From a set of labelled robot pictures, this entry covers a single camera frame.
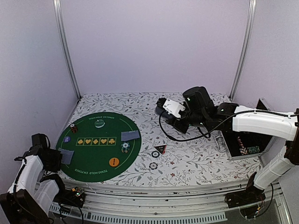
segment purple poker chip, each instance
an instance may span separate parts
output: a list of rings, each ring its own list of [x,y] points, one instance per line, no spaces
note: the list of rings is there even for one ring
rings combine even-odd
[[[71,141],[70,136],[64,137],[64,143],[68,143],[69,141]]]

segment leaf pattern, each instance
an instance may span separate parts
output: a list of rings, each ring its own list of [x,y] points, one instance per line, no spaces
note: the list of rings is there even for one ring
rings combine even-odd
[[[168,139],[161,131],[158,115],[155,114],[156,102],[161,97],[184,101],[181,93],[110,93],[82,97],[70,123],[91,113],[116,112],[132,119],[142,134],[142,146],[135,162],[121,175],[99,184],[143,187],[214,184],[248,179],[261,168],[258,158],[229,161],[226,153],[220,153],[215,143],[218,131],[213,132],[210,139],[187,142]],[[210,97],[215,105],[229,102],[226,95],[211,94]],[[195,127],[190,127],[183,135],[165,122],[162,125],[175,138],[188,139],[199,135]],[[160,145],[167,145],[165,153],[153,158],[154,146]],[[152,162],[158,165],[158,169],[150,168]],[[62,171],[59,174],[63,179],[71,179]]]

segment black poker chip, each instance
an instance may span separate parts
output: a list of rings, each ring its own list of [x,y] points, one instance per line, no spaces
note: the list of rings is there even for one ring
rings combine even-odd
[[[151,156],[154,157],[154,158],[158,158],[160,156],[160,153],[157,152],[157,151],[154,151],[151,153]]]
[[[155,162],[151,162],[149,164],[149,168],[151,168],[151,169],[157,169],[158,168],[158,164],[156,164]]]

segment orange disc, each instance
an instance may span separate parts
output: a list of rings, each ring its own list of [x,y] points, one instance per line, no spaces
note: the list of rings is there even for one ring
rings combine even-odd
[[[120,164],[120,160],[117,158],[112,158],[111,160],[109,160],[109,165],[112,167],[117,167],[118,164]]]

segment perforated metal strip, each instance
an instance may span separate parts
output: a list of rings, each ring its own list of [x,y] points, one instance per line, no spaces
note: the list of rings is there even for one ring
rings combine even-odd
[[[50,211],[59,214],[59,205],[51,205]],[[192,216],[192,217],[167,217],[167,218],[142,218],[142,217],[118,217],[110,215],[100,215],[95,212],[82,211],[84,220],[103,224],[208,224],[227,221],[224,212],[210,215]],[[62,214],[80,218],[80,213],[72,210],[69,214]]]

